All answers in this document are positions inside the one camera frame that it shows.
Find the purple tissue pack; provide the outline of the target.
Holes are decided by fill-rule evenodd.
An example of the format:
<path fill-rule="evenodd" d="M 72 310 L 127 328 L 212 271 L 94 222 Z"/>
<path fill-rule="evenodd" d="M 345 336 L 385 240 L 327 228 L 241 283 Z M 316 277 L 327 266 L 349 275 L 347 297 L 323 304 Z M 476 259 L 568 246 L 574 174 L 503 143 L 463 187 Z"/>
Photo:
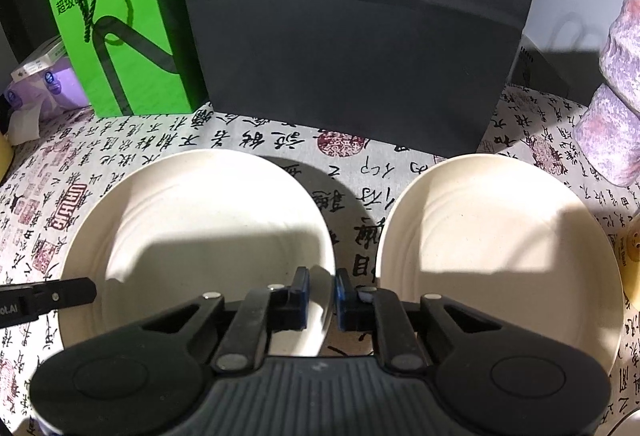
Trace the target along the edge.
<path fill-rule="evenodd" d="M 12 82 L 2 98 L 11 110 L 6 133 L 11 146 L 38 139 L 42 122 L 90 106 L 67 56 L 23 81 Z"/>

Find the white small box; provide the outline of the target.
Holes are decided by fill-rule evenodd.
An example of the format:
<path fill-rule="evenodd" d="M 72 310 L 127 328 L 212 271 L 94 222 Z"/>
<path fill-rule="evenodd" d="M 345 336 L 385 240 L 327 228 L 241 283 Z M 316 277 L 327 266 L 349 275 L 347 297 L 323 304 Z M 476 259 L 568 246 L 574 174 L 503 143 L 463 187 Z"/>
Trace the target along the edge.
<path fill-rule="evenodd" d="M 47 70 L 65 55 L 66 48 L 62 37 L 59 35 L 51 37 L 50 40 L 46 40 L 38 46 L 22 64 L 11 72 L 12 81 L 18 83 L 36 73 Z"/>

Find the green paper bag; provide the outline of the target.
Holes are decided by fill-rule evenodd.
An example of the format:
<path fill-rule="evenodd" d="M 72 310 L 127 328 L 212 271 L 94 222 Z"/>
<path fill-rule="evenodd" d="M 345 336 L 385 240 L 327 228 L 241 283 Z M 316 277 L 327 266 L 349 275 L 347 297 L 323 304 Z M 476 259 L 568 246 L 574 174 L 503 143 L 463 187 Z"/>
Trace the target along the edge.
<path fill-rule="evenodd" d="M 186 0 L 49 0 L 100 118 L 192 113 L 207 98 Z"/>

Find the cream plate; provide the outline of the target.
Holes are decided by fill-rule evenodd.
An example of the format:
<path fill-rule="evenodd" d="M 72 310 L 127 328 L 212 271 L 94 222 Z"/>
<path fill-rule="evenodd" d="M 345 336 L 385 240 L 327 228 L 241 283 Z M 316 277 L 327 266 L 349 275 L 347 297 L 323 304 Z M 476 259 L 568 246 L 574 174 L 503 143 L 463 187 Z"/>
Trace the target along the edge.
<path fill-rule="evenodd" d="M 446 296 L 614 366 L 624 299 L 612 246 L 536 166 L 468 154 L 429 168 L 386 218 L 376 278 L 401 300 Z"/>
<path fill-rule="evenodd" d="M 335 257 L 307 190 L 283 168 L 224 149 L 166 156 L 119 182 L 85 217 L 65 278 L 89 278 L 96 299 L 58 316 L 64 346 L 218 292 L 229 302 L 310 274 L 307 325 L 276 334 L 275 355 L 311 357 L 329 329 Z"/>

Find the yellow mug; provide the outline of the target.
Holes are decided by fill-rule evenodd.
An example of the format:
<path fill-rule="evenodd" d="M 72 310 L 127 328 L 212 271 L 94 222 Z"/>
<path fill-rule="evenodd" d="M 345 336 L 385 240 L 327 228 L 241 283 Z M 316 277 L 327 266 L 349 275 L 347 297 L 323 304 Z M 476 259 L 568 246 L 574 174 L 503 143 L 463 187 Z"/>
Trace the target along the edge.
<path fill-rule="evenodd" d="M 624 291 L 635 302 L 639 298 L 639 214 L 635 214 L 628 225 L 620 230 L 614 252 Z"/>

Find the purple textured vase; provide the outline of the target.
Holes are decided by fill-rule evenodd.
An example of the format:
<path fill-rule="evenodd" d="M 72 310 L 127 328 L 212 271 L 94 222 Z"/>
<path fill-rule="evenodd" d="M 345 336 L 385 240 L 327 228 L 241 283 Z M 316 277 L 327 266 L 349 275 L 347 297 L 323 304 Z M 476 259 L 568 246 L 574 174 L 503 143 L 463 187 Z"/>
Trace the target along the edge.
<path fill-rule="evenodd" d="M 608 182 L 639 178 L 639 0 L 623 0 L 600 52 L 604 82 L 573 130 L 587 161 Z"/>

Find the black paper bag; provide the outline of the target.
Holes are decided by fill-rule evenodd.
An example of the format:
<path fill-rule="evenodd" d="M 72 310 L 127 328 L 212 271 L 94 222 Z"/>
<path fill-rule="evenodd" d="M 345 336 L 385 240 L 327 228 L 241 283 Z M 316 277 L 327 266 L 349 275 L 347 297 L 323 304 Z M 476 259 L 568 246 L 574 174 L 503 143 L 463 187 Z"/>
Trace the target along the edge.
<path fill-rule="evenodd" d="M 473 152 L 532 0 L 186 0 L 213 107 Z"/>

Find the yellow thermos jug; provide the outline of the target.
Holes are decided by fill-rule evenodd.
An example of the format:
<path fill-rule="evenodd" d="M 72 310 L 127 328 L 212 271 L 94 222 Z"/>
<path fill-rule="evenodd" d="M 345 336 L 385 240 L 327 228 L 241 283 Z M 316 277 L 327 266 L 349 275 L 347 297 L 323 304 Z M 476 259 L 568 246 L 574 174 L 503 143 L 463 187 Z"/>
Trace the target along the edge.
<path fill-rule="evenodd" d="M 14 151 L 5 134 L 0 134 L 0 180 L 8 172 L 14 157 Z"/>

